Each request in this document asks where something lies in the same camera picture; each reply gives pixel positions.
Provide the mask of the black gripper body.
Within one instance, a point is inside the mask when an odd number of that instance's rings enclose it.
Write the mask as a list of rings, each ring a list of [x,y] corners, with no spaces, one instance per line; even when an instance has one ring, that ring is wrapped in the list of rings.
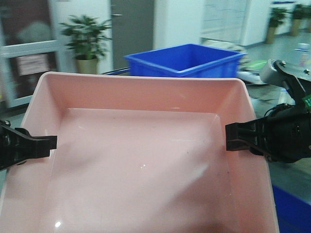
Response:
[[[311,113],[306,106],[282,103],[264,116],[269,162],[295,163],[311,157]]]

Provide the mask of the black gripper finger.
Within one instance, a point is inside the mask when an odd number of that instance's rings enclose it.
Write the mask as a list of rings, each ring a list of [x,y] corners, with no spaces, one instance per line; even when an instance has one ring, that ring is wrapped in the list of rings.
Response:
[[[248,150],[255,155],[267,155],[265,118],[225,126],[227,151]]]
[[[12,128],[8,120],[0,121],[0,169],[25,163],[29,159],[49,157],[57,147],[57,136],[31,136],[25,128]]]

